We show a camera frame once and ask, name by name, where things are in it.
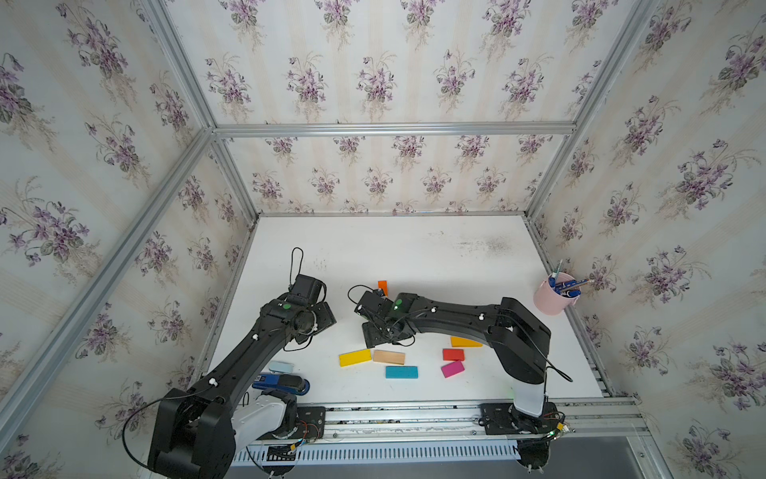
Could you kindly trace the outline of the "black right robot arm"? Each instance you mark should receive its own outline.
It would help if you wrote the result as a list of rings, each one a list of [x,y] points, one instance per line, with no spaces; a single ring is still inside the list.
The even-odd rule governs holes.
[[[365,344],[400,344],[415,335],[449,335],[494,349],[513,379],[514,407],[530,416],[544,415],[552,331],[518,299],[504,297],[492,305],[458,305],[433,301],[416,293],[389,299],[367,291],[354,312],[364,319]]]

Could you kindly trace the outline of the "red wooden block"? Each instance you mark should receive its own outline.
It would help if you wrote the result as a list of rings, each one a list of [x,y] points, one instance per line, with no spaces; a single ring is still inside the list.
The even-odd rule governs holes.
[[[466,353],[460,348],[445,348],[442,350],[442,357],[444,361],[462,362],[466,360]]]

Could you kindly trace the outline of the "pink pen cup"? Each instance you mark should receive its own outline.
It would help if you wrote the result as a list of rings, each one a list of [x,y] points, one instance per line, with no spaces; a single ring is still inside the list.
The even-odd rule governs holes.
[[[548,279],[545,279],[536,290],[533,296],[533,303],[541,313],[544,313],[544,315],[558,315],[567,307],[575,305],[581,296],[582,295],[575,297],[574,299],[560,297],[548,286]]]

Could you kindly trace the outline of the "long teal wooden block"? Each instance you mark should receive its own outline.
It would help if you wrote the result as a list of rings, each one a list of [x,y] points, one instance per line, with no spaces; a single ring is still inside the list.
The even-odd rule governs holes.
[[[418,379],[417,366],[389,365],[385,368],[386,379]]]

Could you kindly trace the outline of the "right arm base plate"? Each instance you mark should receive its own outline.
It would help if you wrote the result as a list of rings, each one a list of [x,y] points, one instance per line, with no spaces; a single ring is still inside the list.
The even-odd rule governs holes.
[[[479,406],[479,425],[487,435],[548,435],[559,429],[566,415],[547,401],[540,416],[522,413],[512,402],[491,402]]]

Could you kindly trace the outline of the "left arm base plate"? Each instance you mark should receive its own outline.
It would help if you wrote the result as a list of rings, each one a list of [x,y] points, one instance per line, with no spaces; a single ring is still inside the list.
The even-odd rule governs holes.
[[[257,441],[321,439],[327,409],[323,406],[256,404],[233,417],[237,444]]]

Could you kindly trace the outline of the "light blue eraser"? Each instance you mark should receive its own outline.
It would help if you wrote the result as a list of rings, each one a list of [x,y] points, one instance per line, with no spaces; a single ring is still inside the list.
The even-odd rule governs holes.
[[[267,369],[274,374],[293,374],[294,365],[284,361],[271,361]]]

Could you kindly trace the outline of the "magenta wooden block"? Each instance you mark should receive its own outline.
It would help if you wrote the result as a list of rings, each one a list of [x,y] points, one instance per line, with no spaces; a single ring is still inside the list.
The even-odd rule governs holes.
[[[462,361],[451,361],[441,367],[441,373],[444,378],[451,378],[465,371],[465,365]]]

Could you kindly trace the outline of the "amber yellow wooden block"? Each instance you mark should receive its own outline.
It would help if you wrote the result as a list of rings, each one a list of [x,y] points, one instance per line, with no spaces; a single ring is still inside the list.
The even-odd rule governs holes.
[[[483,343],[464,337],[451,336],[450,343],[453,348],[479,348]]]

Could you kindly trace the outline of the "blue stapler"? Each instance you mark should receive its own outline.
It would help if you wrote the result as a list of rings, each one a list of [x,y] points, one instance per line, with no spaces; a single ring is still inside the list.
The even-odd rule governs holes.
[[[253,383],[253,389],[267,391],[279,390],[288,394],[303,396],[310,391],[310,382],[295,374],[265,373],[259,375]]]

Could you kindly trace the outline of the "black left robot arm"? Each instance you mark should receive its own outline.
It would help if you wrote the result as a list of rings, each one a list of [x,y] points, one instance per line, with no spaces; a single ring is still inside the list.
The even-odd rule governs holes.
[[[325,301],[284,295],[261,308],[249,333],[225,359],[186,390],[158,401],[147,469],[167,478],[223,478],[235,455],[263,435],[289,435],[296,395],[269,388],[249,406],[239,401],[269,361],[291,341],[307,343],[335,325]]]

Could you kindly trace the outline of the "natural wood block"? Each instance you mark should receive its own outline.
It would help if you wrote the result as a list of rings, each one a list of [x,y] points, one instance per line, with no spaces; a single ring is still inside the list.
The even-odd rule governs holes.
[[[374,362],[387,365],[403,366],[406,363],[406,355],[402,352],[374,349],[372,351]]]

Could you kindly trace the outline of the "blue pens in cup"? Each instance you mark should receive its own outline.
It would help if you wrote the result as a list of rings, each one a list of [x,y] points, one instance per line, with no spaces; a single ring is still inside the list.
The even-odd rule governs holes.
[[[553,272],[548,277],[548,286],[554,293],[566,299],[574,299],[582,294],[582,289],[592,285],[592,279],[575,279],[565,277],[562,270],[563,262],[559,261]]]

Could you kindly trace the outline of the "aluminium mounting rail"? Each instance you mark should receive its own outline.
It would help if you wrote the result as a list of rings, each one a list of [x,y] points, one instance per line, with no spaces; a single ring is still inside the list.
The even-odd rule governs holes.
[[[628,398],[561,399],[566,418],[548,435],[487,435],[477,401],[301,404],[327,409],[321,439],[257,441],[235,455],[233,466],[263,469],[298,465],[446,462],[511,459],[526,469],[545,467],[554,442],[564,438],[625,438],[641,449],[650,429]]]

